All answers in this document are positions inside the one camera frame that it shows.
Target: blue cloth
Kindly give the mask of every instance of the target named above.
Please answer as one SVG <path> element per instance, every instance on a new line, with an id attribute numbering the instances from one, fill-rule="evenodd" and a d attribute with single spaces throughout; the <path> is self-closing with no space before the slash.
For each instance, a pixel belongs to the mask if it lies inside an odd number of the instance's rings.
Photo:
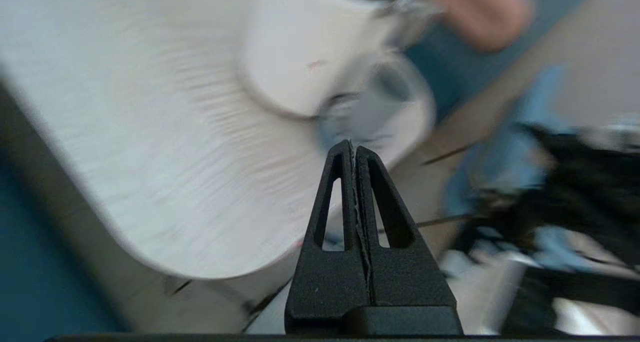
<path id="1" fill-rule="evenodd" d="M 472 213 L 477 189 L 530 189 L 542 182 L 544 172 L 531 160 L 535 140 L 518 124 L 538 124 L 558 133 L 572 133 L 567 124 L 551 112 L 562 86 L 564 68 L 541 71 L 535 82 L 514 104 L 493 135 L 473 146 L 453 173 L 444 190 L 447 216 Z M 473 185 L 474 176 L 482 185 Z"/>
<path id="2" fill-rule="evenodd" d="M 591 271 L 569 242 L 566 229 L 559 226 L 541 226 L 535 229 L 535 246 L 539 250 L 533 258 L 542 267 L 560 271 Z"/>
<path id="3" fill-rule="evenodd" d="M 0 267 L 0 341 L 126 331 L 1 157 Z"/>

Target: white table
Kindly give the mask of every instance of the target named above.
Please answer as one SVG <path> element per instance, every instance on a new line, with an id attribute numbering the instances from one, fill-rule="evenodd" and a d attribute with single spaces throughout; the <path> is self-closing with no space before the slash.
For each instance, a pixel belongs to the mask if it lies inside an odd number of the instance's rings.
<path id="1" fill-rule="evenodd" d="M 164 274 L 249 274 L 306 230 L 326 152 L 313 121 L 267 112 L 238 81 L 249 7 L 0 0 L 0 61 L 20 108 L 110 235 Z M 395 164 L 424 132 L 382 159 Z"/>

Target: black cable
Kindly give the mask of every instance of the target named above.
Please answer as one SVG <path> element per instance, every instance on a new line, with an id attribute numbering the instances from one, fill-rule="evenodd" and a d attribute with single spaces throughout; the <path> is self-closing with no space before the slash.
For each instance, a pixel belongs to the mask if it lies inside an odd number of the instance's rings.
<path id="1" fill-rule="evenodd" d="M 608 261 L 608 260 L 603 260 L 603 259 L 599 259 L 599 258 L 594 258 L 594 257 L 591 257 L 591 256 L 589 256 L 589 255 L 586 255 L 583 251 L 578 251 L 578 250 L 577 250 L 577 251 L 575 251 L 575 253 L 576 253 L 578 256 L 580 256 L 580 257 L 584 258 L 585 260 L 588 260 L 588 261 L 591 261 L 591 262 L 594 262 L 594 263 L 599 263 L 599 264 L 601 264 L 601 265 L 612 266 L 612 267 L 620 267 L 621 269 L 626 269 L 626 270 L 629 270 L 629 271 L 631 271 L 631 272 L 635 272 L 635 273 L 637 273 L 637 274 L 640 274 L 640 271 L 636 271 L 636 270 L 635 270 L 635 269 L 633 269 L 631 266 L 628 266 L 628 265 L 626 265 L 626 264 L 624 264 L 624 263 L 615 263 L 615 262 L 610 262 L 610 261 Z"/>
<path id="2" fill-rule="evenodd" d="M 468 217 L 471 217 L 471 214 L 459 214 L 457 216 L 441 217 L 441 218 L 430 219 L 428 221 L 416 222 L 415 225 L 418 226 L 418 228 L 423 228 L 423 227 L 427 227 L 427 226 L 437 226 L 437 225 L 442 225 L 442 224 L 448 224 L 450 222 L 456 222 L 458 220 L 466 219 Z M 378 228 L 377 232 L 378 233 L 385 233 L 385 229 L 384 228 Z"/>
<path id="3" fill-rule="evenodd" d="M 462 147 L 456 148 L 454 150 L 451 150 L 447 153 L 444 153 L 442 155 L 439 155 L 438 157 L 432 158 L 432 159 L 428 159 L 425 160 L 425 162 L 422 162 L 422 166 L 426 166 L 426 165 L 430 165 L 430 164 L 435 164 L 436 162 L 440 162 L 441 160 L 446 160 L 449 157 L 453 157 L 459 153 L 465 152 L 466 150 L 472 148 L 473 146 L 475 146 L 478 142 L 472 142 L 469 144 L 466 144 Z"/>

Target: white cup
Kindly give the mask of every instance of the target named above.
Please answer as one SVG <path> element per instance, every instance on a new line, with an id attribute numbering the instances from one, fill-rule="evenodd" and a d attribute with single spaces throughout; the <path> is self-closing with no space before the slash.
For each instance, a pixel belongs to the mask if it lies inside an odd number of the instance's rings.
<path id="1" fill-rule="evenodd" d="M 254 0 L 243 82 L 281 112 L 314 117 L 347 65 L 398 38 L 389 0 Z"/>

